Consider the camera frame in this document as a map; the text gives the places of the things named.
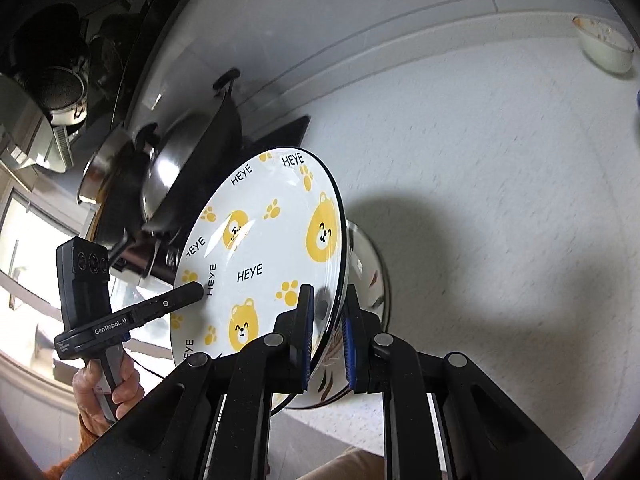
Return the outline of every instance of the silver bolt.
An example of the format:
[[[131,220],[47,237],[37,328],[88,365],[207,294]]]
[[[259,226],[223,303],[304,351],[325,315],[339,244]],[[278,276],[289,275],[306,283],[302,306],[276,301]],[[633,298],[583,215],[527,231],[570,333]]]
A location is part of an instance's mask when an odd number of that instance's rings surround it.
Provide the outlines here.
[[[379,334],[376,334],[375,338],[373,338],[373,341],[375,341],[376,344],[380,346],[389,346],[394,341],[394,337],[391,334],[381,332]]]
[[[187,362],[189,363],[189,366],[198,368],[199,366],[207,364],[207,359],[209,359],[209,357],[205,353],[196,352],[195,354],[191,354],[187,357]]]
[[[267,346],[278,346],[281,345],[283,341],[284,338],[277,332],[271,332],[264,336],[264,344]]]
[[[456,368],[464,368],[466,366],[466,357],[462,354],[453,353],[449,356],[449,364]]]

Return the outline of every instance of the pot handle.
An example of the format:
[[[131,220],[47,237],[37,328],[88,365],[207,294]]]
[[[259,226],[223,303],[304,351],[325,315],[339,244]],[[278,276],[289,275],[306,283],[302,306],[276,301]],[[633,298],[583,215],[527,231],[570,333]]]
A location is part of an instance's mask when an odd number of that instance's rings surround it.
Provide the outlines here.
[[[226,94],[231,94],[234,87],[234,81],[239,77],[240,71],[236,67],[227,70],[215,81],[215,83],[213,83],[213,91],[218,95],[226,85],[229,85],[229,88],[226,90]]]

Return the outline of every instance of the camera lens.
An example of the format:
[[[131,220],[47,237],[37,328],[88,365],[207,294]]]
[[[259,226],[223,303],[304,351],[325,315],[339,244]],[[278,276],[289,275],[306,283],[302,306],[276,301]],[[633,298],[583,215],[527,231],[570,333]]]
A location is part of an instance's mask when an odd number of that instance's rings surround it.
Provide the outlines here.
[[[91,254],[89,256],[89,270],[96,274],[98,272],[98,268],[100,267],[100,262],[98,261],[98,256],[95,254]]]
[[[78,253],[78,269],[86,269],[86,256],[84,256],[84,253]]]

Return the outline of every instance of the device handle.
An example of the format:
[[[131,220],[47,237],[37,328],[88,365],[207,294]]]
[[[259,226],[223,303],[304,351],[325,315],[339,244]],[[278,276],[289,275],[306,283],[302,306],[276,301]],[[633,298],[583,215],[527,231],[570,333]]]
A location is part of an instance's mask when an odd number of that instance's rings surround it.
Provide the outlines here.
[[[111,399],[111,394],[122,382],[120,376],[120,365],[122,364],[122,357],[124,356],[124,348],[122,344],[110,346],[99,354],[94,355],[93,359],[100,361],[102,367],[102,375],[98,384],[94,386],[95,396],[98,399],[98,403],[102,408],[104,417],[107,422],[114,424],[116,420],[116,409],[118,405]]]

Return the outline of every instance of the plate with bear pattern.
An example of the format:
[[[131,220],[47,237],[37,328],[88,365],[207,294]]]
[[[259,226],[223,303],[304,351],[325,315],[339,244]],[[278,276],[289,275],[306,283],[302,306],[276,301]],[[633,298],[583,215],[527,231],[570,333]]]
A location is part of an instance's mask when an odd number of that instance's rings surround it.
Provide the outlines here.
[[[193,352],[232,354],[272,332],[309,283],[313,372],[338,323],[347,249],[340,193],[318,158],[276,148],[248,160],[204,206],[182,252],[174,286],[197,281],[205,293],[170,316],[175,364]]]

